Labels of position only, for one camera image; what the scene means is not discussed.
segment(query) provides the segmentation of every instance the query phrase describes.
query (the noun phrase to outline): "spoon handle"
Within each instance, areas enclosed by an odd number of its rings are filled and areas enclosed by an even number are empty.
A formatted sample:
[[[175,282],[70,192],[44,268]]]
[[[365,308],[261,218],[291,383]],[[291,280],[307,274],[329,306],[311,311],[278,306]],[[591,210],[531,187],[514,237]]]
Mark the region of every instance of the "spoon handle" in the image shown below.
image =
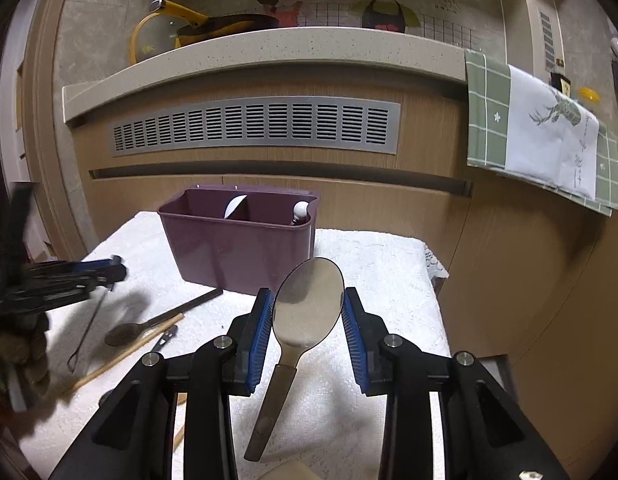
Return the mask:
[[[286,396],[289,393],[291,384],[294,382],[296,368],[287,365],[276,365],[271,376],[271,381],[266,389],[265,398],[260,406],[258,420],[253,427],[251,439],[247,450],[244,452],[244,459],[250,462],[257,462],[262,457],[271,433],[273,431],[280,411],[284,406]]]
[[[144,330],[147,330],[148,328],[151,328],[152,326],[160,324],[163,321],[166,321],[167,319],[171,319],[176,314],[184,314],[187,310],[191,310],[193,307],[198,306],[199,304],[202,304],[205,301],[209,301],[209,300],[212,300],[213,298],[217,298],[223,292],[224,291],[221,288],[214,288],[214,290],[206,294],[203,294],[202,296],[198,296],[197,298],[193,298],[192,300],[187,301],[186,303],[183,303],[180,306],[177,306],[176,308],[167,310],[166,312],[163,312],[159,316],[152,317],[150,320],[145,321],[144,323],[140,325],[142,329],[141,332]]]

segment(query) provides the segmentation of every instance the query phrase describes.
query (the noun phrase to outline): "black apron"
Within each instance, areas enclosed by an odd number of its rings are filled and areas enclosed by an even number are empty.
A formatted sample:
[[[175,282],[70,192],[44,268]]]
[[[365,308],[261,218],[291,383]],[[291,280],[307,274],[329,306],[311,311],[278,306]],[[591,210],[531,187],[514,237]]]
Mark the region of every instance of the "black apron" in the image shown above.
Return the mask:
[[[374,3],[376,0],[372,0],[370,4],[366,6],[366,9],[362,13],[362,28],[379,28],[380,30],[393,30],[394,32],[404,32],[406,24],[404,23],[404,14],[402,13],[402,6],[396,2],[398,6],[397,14],[385,14],[374,10]]]

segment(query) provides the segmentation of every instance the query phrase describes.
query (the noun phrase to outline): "speckled countertop edge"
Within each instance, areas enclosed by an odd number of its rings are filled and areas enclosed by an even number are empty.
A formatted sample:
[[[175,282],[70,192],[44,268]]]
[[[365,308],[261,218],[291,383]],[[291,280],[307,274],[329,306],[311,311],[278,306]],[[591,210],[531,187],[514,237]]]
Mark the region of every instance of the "speckled countertop edge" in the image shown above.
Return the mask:
[[[464,51],[450,44],[366,28],[276,28],[177,48],[95,84],[65,86],[64,122],[166,82],[221,70],[294,61],[385,66],[466,82]]]

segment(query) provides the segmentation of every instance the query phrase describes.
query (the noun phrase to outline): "white tablecloth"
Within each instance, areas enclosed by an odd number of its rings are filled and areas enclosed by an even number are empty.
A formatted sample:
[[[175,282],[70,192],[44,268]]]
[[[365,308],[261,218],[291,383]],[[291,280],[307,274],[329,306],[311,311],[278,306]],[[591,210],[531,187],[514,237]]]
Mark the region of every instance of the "white tablecloth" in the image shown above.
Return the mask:
[[[379,314],[390,332],[411,340],[423,351],[449,355],[446,334],[426,263],[426,246],[415,238],[374,232],[316,231],[315,255],[336,262],[345,286],[355,286],[368,312]],[[104,334],[121,321],[147,320],[210,290],[184,282],[173,260],[156,213],[141,212],[86,259],[118,254],[128,268],[127,279],[105,300],[80,353],[76,374],[107,362],[114,353],[103,345]],[[102,289],[90,301],[51,311],[50,367],[54,382],[67,376],[66,361],[74,351]],[[186,314],[177,337],[162,351],[167,358],[193,352],[214,336],[226,333],[231,320],[248,312],[253,296],[225,292],[221,297]],[[70,399],[35,413],[22,450],[42,478],[47,478],[73,439],[96,411],[98,399],[118,384],[154,342],[93,380]],[[291,458],[297,458],[325,480],[377,478],[384,397],[365,397],[356,385],[346,339],[339,321],[331,334],[307,352],[268,447],[259,463],[242,455],[253,428],[273,366],[280,350],[273,334],[269,341],[262,382],[251,397],[231,397],[231,421],[236,463],[241,480],[255,479]],[[184,420],[178,409],[176,431]],[[434,412],[434,419],[439,414]],[[434,424],[436,478],[440,467],[442,435]],[[182,478],[183,446],[173,457],[173,478]]]

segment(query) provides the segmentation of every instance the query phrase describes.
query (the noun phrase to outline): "metal screw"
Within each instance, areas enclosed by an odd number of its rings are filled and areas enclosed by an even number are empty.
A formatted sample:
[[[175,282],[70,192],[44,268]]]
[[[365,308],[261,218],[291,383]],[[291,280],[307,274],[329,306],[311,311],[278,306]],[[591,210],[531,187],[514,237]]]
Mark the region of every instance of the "metal screw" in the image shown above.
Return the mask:
[[[144,354],[142,356],[142,364],[144,366],[153,366],[158,363],[160,360],[160,354],[156,352],[149,352],[148,354]]]
[[[231,339],[227,335],[219,335],[214,339],[214,346],[219,348],[220,350],[223,348],[228,348],[233,343],[233,339]]]
[[[455,356],[455,360],[462,366],[471,366],[475,361],[475,358],[468,352],[458,352],[458,355]]]
[[[384,336],[384,344],[390,346],[391,348],[397,348],[402,345],[402,338],[397,334],[389,334]]]
[[[520,480],[542,480],[544,475],[537,471],[522,471],[518,477]]]

